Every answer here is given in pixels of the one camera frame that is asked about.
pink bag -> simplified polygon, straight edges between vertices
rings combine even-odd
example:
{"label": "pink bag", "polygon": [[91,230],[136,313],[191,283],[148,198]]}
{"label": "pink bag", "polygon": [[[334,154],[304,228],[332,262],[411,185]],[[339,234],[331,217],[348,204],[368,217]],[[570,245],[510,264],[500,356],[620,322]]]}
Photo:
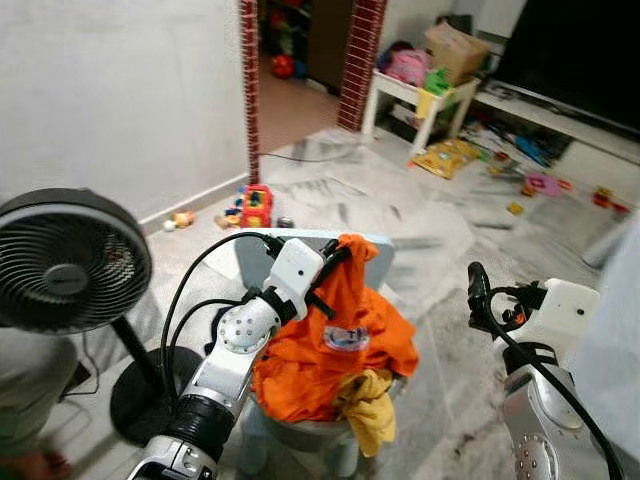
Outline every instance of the pink bag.
{"label": "pink bag", "polygon": [[393,55],[387,75],[421,87],[427,71],[431,69],[431,57],[424,50],[401,50]]}

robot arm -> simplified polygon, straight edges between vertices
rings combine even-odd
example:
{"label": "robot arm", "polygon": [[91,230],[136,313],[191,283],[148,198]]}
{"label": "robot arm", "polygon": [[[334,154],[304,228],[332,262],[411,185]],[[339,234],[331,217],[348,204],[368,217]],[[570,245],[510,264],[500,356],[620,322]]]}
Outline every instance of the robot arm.
{"label": "robot arm", "polygon": [[[491,312],[497,293],[517,301],[500,325]],[[494,351],[507,369],[503,413],[518,479],[622,478],[604,435],[577,400],[577,406],[569,401],[577,393],[567,361],[586,335],[598,300],[596,291],[557,279],[544,288],[534,283],[491,290],[482,265],[469,266],[469,325],[493,335]],[[544,369],[555,377],[553,384]]]}
{"label": "robot arm", "polygon": [[334,240],[323,250],[325,263],[299,239],[284,244],[262,292],[220,318],[213,350],[182,392],[166,430],[147,444],[129,480],[215,477],[224,443],[247,400],[253,364],[269,340],[288,321],[303,319],[308,303],[331,314],[313,289],[346,256],[348,250],[336,251],[336,246]]}

fan grille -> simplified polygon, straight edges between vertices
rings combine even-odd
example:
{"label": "fan grille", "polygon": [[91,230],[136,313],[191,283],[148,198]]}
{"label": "fan grille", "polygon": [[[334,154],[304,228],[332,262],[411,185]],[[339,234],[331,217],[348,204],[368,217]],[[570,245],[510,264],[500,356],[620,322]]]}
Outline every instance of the fan grille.
{"label": "fan grille", "polygon": [[[100,218],[69,213],[25,216],[0,228],[0,321],[38,332],[72,333],[109,323],[146,290],[146,248]],[[48,276],[59,266],[83,273],[77,292]]]}

person's foot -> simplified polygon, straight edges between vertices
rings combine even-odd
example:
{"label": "person's foot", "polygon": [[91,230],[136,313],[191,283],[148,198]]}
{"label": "person's foot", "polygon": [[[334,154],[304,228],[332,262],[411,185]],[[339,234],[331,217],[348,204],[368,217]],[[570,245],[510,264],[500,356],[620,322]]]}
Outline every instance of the person's foot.
{"label": "person's foot", "polygon": [[3,460],[4,465],[24,480],[64,480],[71,475],[71,464],[57,452],[35,451]]}

fan stand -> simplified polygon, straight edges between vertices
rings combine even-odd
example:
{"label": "fan stand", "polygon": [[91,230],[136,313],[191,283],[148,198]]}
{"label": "fan stand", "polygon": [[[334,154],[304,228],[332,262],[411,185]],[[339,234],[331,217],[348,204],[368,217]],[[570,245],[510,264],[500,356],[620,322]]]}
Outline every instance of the fan stand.
{"label": "fan stand", "polygon": [[[171,419],[170,397],[160,376],[160,349],[147,352],[125,317],[118,318],[111,326],[133,357],[133,363],[113,386],[111,421],[124,438],[145,445],[149,439],[161,434]],[[173,374],[180,393],[202,358],[184,347],[176,347],[173,358]]]}

